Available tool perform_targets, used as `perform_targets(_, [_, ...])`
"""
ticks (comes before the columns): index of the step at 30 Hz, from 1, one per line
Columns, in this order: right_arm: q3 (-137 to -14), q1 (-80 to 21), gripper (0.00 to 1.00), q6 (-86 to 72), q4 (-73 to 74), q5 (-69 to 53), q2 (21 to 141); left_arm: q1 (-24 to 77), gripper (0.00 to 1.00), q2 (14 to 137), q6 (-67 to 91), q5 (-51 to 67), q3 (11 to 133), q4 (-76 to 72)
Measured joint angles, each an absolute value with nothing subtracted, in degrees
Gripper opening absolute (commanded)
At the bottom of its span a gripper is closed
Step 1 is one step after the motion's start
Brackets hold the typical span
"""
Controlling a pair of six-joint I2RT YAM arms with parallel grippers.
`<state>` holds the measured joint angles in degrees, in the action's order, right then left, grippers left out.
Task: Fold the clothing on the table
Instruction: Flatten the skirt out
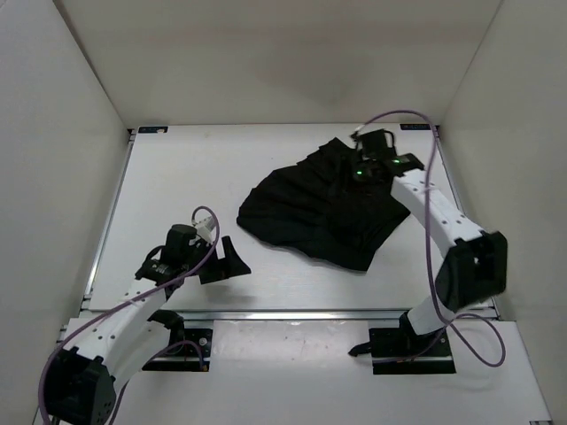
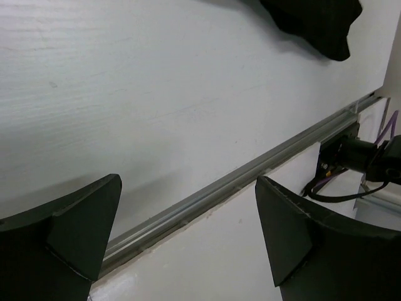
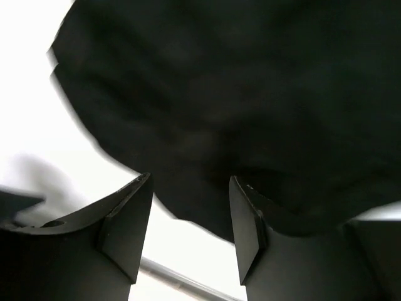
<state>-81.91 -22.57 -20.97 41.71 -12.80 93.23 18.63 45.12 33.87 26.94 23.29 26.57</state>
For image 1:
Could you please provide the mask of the black pleated skirt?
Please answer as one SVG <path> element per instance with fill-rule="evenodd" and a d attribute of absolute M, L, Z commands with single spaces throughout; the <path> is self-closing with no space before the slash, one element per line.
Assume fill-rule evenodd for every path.
<path fill-rule="evenodd" d="M 333 138 L 293 166 L 272 171 L 241 204 L 237 225 L 263 243 L 366 272 L 409 216 L 389 181 L 357 182 L 354 150 Z"/>

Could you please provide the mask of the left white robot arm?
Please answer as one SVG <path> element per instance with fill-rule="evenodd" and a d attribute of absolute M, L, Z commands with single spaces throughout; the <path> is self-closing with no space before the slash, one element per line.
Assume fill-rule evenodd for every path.
<path fill-rule="evenodd" d="M 38 389 L 43 422 L 112 423 L 129 380 L 188 344 L 183 317 L 163 307 L 185 279 L 208 284 L 251 271 L 215 224 L 172 226 L 165 243 L 144 258 L 123 301 L 73 331 L 47 360 Z"/>

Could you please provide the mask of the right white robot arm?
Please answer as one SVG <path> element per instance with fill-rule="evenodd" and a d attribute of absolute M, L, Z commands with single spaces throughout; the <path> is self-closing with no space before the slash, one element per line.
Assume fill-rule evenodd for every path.
<path fill-rule="evenodd" d="M 393 199 L 423 225 L 426 247 L 437 247 L 443 258 L 439 271 L 428 273 L 431 294 L 400 317 L 398 346 L 414 355 L 461 310 L 505 291 L 508 242 L 502 233 L 486 232 L 452 204 L 415 155 L 398 154 L 392 132 L 378 129 L 351 137 L 357 150 L 354 179 L 389 183 Z"/>

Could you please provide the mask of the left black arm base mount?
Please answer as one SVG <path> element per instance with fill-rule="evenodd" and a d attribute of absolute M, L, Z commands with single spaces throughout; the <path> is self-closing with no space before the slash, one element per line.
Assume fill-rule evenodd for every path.
<path fill-rule="evenodd" d="M 180 314 L 168 310 L 158 310 L 149 321 L 162 325 L 167 330 L 169 339 L 165 351 L 146 363 L 143 371 L 209 371 L 214 335 L 212 328 L 188 328 Z"/>

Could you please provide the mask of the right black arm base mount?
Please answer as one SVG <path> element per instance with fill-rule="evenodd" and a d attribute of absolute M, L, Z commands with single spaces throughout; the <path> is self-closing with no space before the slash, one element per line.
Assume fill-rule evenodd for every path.
<path fill-rule="evenodd" d="M 456 373 L 445 328 L 418 336 L 408 314 L 397 328 L 369 328 L 369 340 L 355 345 L 348 355 L 369 355 L 374 375 L 452 375 Z"/>

